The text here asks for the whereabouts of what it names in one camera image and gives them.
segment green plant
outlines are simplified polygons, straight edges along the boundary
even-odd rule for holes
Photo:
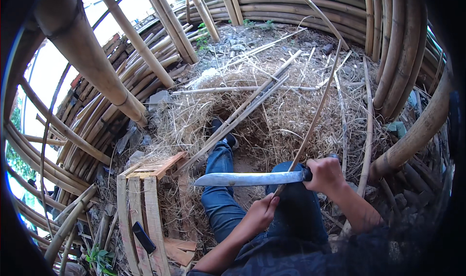
[[[98,267],[104,274],[117,276],[117,274],[111,270],[112,268],[112,260],[115,254],[109,253],[106,250],[99,250],[99,245],[96,245],[90,255],[86,255],[86,261],[89,262],[90,268],[92,268],[92,264],[94,267]]]

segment jeans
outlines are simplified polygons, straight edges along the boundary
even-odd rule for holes
[[[290,165],[291,162],[278,164],[272,172],[288,171]],[[294,170],[299,171],[303,168],[304,165],[299,164]],[[231,172],[233,152],[228,144],[220,141],[207,159],[206,174]],[[268,185],[265,193],[267,195],[276,189],[277,185]],[[223,241],[246,215],[233,199],[231,187],[207,186],[202,193],[201,203],[218,243]],[[328,243],[316,193],[307,190],[301,182],[287,184],[280,194],[280,202],[268,231],[256,238],[272,236],[295,237],[318,245]]]

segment stacked bamboo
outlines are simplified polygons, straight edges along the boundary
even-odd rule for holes
[[[157,12],[160,22],[163,24],[183,60],[189,64],[197,63],[199,58],[167,0],[149,1]]]

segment bamboo strip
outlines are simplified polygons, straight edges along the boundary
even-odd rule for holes
[[[405,0],[393,0],[393,17],[387,60],[374,97],[374,110],[382,108],[398,64],[405,28]]]

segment sneaker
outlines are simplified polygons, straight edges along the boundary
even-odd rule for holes
[[[210,129],[210,134],[212,135],[214,132],[217,131],[217,129],[219,129],[222,126],[223,120],[220,117],[215,117],[212,120],[211,124],[212,124],[212,128]],[[230,146],[232,151],[235,151],[236,149],[240,147],[239,141],[231,133],[228,133],[224,137],[223,141],[226,142]]]

